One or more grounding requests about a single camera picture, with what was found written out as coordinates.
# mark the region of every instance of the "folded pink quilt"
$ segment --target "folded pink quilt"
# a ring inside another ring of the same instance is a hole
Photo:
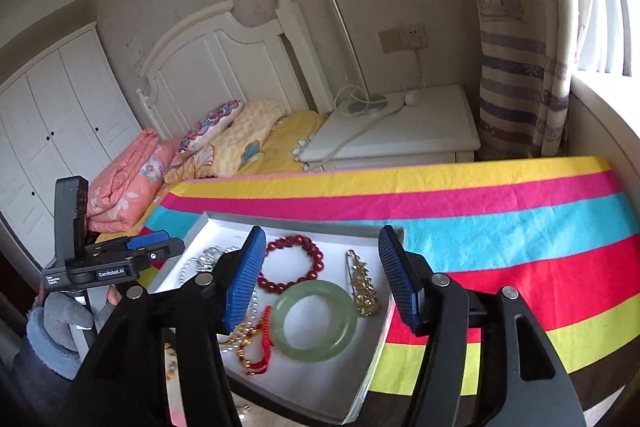
[[[129,230],[153,200],[177,150],[177,143],[160,142],[156,131],[145,129],[89,185],[89,230]]]

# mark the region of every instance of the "lamp base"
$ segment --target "lamp base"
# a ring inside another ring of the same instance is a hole
[[[386,96],[381,94],[372,94],[369,97],[369,103],[360,102],[359,100],[353,100],[348,106],[346,113],[352,116],[360,116],[366,114],[374,114],[387,105]]]

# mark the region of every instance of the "white bedside table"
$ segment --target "white bedside table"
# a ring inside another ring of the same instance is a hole
[[[367,116],[334,111],[300,155],[312,168],[340,143],[361,132],[385,113],[404,103],[405,93],[387,95],[388,105]],[[462,87],[428,87],[415,107],[405,106],[349,142],[324,170],[367,169],[472,162],[480,148],[478,131]]]

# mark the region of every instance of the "white cabinet door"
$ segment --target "white cabinet door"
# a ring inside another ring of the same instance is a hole
[[[53,259],[53,218],[22,171],[1,124],[0,211],[36,263],[44,267]]]
[[[60,48],[71,85],[95,134],[111,159],[122,152],[140,132],[129,104],[106,64],[94,31]]]
[[[42,122],[25,75],[0,94],[0,120],[31,186],[53,214],[56,180],[71,172]]]
[[[27,71],[47,131],[73,176],[92,181],[110,162],[95,136],[56,51]]]

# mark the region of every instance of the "jade bangle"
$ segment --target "jade bangle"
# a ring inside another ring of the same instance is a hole
[[[284,335],[284,319],[297,302],[305,297],[318,295],[331,308],[333,334],[321,346],[298,349],[287,342]],[[342,352],[349,345],[356,330],[358,318],[349,294],[337,284],[328,281],[306,281],[285,290],[273,305],[269,317],[269,335],[273,345],[290,359],[300,362],[323,362]]]

